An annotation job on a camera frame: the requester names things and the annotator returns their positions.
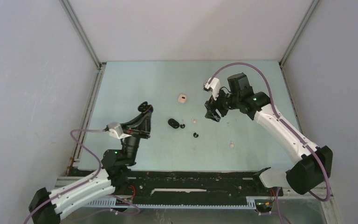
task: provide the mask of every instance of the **small beige object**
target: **small beige object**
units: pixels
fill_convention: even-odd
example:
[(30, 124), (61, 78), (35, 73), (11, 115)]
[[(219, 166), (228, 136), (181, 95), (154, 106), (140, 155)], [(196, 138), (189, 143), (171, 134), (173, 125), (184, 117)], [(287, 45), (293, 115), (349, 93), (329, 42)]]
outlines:
[(181, 94), (178, 98), (179, 103), (184, 104), (187, 100), (187, 96), (185, 94)]

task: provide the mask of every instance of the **white wall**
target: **white wall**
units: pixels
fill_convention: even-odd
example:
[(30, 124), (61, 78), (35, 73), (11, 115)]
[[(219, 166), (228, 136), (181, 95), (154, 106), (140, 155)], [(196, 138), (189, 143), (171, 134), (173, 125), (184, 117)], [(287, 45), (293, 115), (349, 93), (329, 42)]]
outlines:
[(102, 62), (280, 60), (312, 0), (71, 0)]
[(65, 170), (95, 71), (59, 1), (0, 1), (0, 224)]
[(334, 152), (344, 222), (358, 224), (358, 1), (322, 1), (285, 74), (304, 132)]

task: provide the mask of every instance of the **light blue tabletop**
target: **light blue tabletop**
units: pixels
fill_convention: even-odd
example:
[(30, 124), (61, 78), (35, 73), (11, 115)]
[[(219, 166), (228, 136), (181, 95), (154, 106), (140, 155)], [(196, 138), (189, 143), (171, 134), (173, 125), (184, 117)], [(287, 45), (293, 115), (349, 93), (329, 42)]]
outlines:
[[(276, 106), (298, 127), (278, 62), (245, 62), (264, 73)], [(229, 111), (219, 123), (204, 117), (204, 103), (211, 93), (203, 91), (203, 83), (228, 63), (232, 62), (109, 62), (89, 128), (129, 121), (138, 115), (138, 105), (148, 101), (154, 107), (151, 137), (141, 140), (133, 170), (250, 171), (292, 166), (282, 146), (247, 115)], [(267, 93), (260, 75), (246, 66), (229, 67), (217, 78), (228, 87), (227, 77), (241, 72), (248, 76), (255, 92)], [(186, 103), (178, 102), (180, 94), (187, 95)], [(186, 127), (173, 129), (167, 123), (169, 118)], [(121, 149), (120, 140), (107, 133), (87, 134), (85, 145), (99, 158), (107, 149)], [(97, 169), (97, 162), (83, 151), (79, 169)]]

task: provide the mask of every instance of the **black oval object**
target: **black oval object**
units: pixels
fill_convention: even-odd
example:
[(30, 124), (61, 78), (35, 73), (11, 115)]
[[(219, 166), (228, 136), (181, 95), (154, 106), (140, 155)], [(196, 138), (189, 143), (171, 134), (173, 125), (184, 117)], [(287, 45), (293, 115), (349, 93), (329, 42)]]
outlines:
[(175, 129), (179, 128), (179, 126), (180, 126), (179, 122), (177, 122), (177, 121), (176, 121), (175, 119), (173, 119), (173, 118), (171, 118), (171, 119), (168, 120), (168, 124), (169, 124), (169, 126), (175, 128)]

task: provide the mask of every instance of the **robotic arm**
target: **robotic arm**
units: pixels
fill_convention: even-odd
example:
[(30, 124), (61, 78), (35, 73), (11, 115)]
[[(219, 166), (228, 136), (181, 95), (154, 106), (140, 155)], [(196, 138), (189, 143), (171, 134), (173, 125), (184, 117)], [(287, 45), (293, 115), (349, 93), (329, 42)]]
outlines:
[(35, 193), (29, 206), (35, 224), (59, 224), (70, 213), (87, 203), (108, 194), (124, 192), (128, 188), (127, 167), (135, 165), (141, 139), (148, 139), (153, 106), (147, 102), (138, 107), (140, 114), (129, 122), (108, 124), (105, 131), (121, 140), (122, 149), (109, 149), (103, 154), (102, 168), (63, 188)]
[(212, 92), (212, 96), (205, 103), (207, 109), (205, 117), (219, 122), (220, 115), (224, 117), (229, 110), (239, 109), (267, 129), (284, 147), (294, 164), (294, 167), (288, 171), (265, 168), (257, 172), (254, 180), (260, 187), (290, 186), (303, 195), (322, 183), (323, 173), (309, 148), (319, 157), (330, 177), (333, 153), (327, 146), (320, 148), (303, 136), (276, 107), (273, 107), (270, 98), (264, 92), (253, 93), (253, 88), (245, 74), (236, 74), (227, 80), (230, 87), (228, 93), (222, 90), (217, 78), (213, 78), (210, 84), (209, 79), (204, 85), (204, 90)]

